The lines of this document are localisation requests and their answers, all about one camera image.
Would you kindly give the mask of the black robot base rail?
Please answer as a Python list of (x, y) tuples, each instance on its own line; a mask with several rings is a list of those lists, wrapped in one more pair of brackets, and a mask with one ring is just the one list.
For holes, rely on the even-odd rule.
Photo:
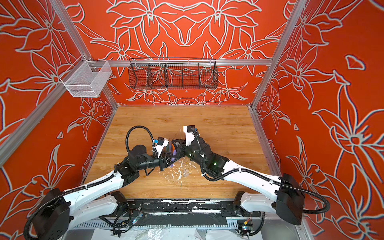
[(130, 199), (133, 218), (144, 215), (137, 226), (237, 227), (241, 221), (261, 220), (261, 212), (248, 213), (229, 199)]

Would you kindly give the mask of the purple highlighter pen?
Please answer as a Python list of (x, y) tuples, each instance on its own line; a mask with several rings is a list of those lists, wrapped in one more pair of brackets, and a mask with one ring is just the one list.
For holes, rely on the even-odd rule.
[(169, 167), (172, 167), (172, 166), (173, 166), (173, 164), (174, 164), (174, 162), (175, 162), (175, 159), (176, 159), (176, 155), (173, 154), (172, 157), (171, 157), (171, 160), (170, 160), (170, 162), (169, 162)]

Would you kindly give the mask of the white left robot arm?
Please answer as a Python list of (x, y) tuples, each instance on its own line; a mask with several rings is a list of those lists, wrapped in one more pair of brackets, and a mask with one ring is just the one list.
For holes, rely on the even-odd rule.
[[(155, 158), (145, 151), (143, 145), (137, 145), (121, 163), (115, 164), (107, 175), (63, 192), (58, 188), (49, 191), (28, 218), (24, 227), (24, 238), (57, 240), (75, 224), (79, 219), (75, 212), (85, 205), (131, 184), (140, 176), (140, 170), (153, 170), (156, 167), (164, 170), (170, 165), (172, 158), (168, 154), (160, 153), (159, 157)], [(36, 237), (31, 236), (31, 228), (35, 230)]]

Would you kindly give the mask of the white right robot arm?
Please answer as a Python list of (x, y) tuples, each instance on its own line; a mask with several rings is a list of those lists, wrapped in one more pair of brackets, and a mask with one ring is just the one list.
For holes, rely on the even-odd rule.
[(203, 139), (172, 140), (177, 158), (187, 157), (200, 165), (203, 177), (211, 182), (229, 181), (252, 189), (263, 197), (240, 193), (237, 205), (247, 212), (276, 213), (282, 220), (292, 225), (302, 223), (305, 195), (297, 181), (288, 174), (273, 176), (245, 168), (234, 161), (214, 153)]

